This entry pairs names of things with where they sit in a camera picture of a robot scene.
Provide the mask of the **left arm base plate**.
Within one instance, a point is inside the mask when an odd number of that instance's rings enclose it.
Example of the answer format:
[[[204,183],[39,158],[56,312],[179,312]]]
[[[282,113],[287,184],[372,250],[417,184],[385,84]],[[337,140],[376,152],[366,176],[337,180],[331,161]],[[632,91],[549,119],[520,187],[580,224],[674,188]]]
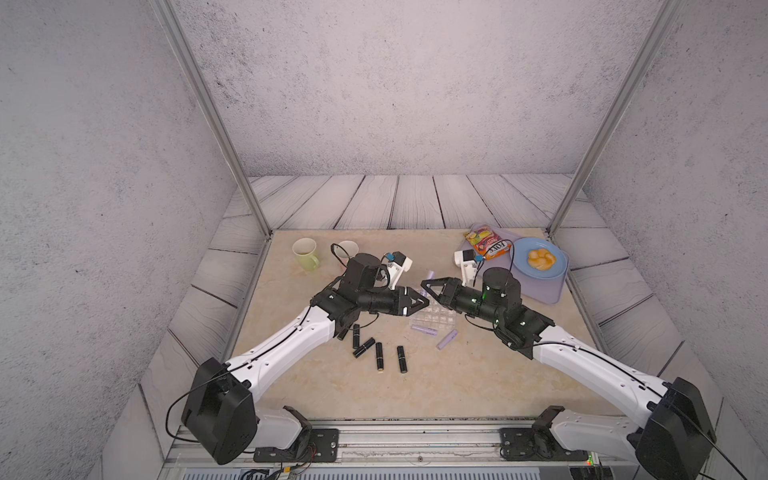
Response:
[[[338,429],[313,428],[302,431],[287,449],[257,448],[253,454],[256,463],[334,463],[339,447]]]

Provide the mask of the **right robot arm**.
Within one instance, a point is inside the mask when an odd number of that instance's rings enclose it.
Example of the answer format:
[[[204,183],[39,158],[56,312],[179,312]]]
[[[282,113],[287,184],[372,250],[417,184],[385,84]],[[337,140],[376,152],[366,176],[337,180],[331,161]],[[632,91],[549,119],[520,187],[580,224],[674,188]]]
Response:
[[[489,322],[509,349],[568,375],[620,410],[600,416],[555,408],[544,428],[561,448],[634,460],[656,479],[699,476],[716,435],[693,383],[681,377],[667,382],[578,340],[525,306],[519,281],[504,268],[487,269],[479,290],[453,277],[421,286],[443,307]]]

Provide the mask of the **purple lipstick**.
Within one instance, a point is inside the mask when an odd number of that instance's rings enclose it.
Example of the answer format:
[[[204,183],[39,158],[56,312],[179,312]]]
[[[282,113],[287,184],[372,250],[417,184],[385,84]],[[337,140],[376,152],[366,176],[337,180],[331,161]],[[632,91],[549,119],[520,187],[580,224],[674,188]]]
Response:
[[[432,270],[429,270],[427,272],[427,276],[424,280],[421,281],[421,289],[420,293],[425,296],[426,298],[432,298],[432,290],[430,289],[429,282],[434,278],[435,272]]]
[[[436,336],[438,334],[436,329],[420,325],[411,325],[411,329],[431,336]]]
[[[436,348],[438,350],[443,350],[448,344],[450,344],[457,337],[457,335],[458,335],[457,329],[451,330],[445,337],[443,337],[439,341]]]

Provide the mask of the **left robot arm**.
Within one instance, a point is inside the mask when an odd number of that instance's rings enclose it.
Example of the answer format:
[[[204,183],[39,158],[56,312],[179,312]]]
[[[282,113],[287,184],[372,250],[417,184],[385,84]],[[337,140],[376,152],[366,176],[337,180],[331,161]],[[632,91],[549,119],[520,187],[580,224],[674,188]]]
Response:
[[[342,338],[360,313],[408,317],[428,306],[418,291],[399,285],[412,261],[403,253],[383,258],[358,253],[344,273],[315,294],[285,327],[245,353],[205,361],[182,396],[182,424],[219,465],[250,452],[257,462],[308,461],[329,440],[296,409],[258,402],[269,387],[318,346]]]

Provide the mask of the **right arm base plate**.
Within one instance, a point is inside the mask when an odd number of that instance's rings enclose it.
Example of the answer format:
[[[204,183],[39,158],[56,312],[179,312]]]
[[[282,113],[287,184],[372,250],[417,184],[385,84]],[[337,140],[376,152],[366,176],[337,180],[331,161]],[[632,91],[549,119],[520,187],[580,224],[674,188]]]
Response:
[[[506,461],[586,462],[589,453],[563,448],[546,429],[501,428],[499,455]]]

